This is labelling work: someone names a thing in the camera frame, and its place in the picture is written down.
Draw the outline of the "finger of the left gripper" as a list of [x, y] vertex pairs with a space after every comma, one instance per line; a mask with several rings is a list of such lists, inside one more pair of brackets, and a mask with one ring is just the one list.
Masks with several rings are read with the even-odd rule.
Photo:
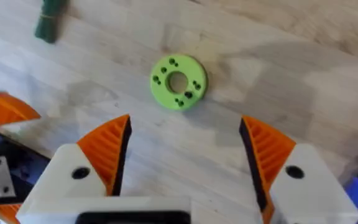
[[0, 91], [0, 126], [40, 118], [41, 115], [26, 102]]

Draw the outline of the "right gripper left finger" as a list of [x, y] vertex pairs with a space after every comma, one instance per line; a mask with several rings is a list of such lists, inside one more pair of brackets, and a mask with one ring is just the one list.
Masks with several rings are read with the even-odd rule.
[[118, 196], [129, 138], [128, 114], [114, 118], [73, 144], [60, 146], [28, 198]]

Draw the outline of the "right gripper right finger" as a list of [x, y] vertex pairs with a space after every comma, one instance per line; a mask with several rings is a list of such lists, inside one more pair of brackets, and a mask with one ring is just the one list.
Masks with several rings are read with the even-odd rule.
[[262, 223], [357, 223], [358, 209], [318, 150], [243, 116], [247, 154]]

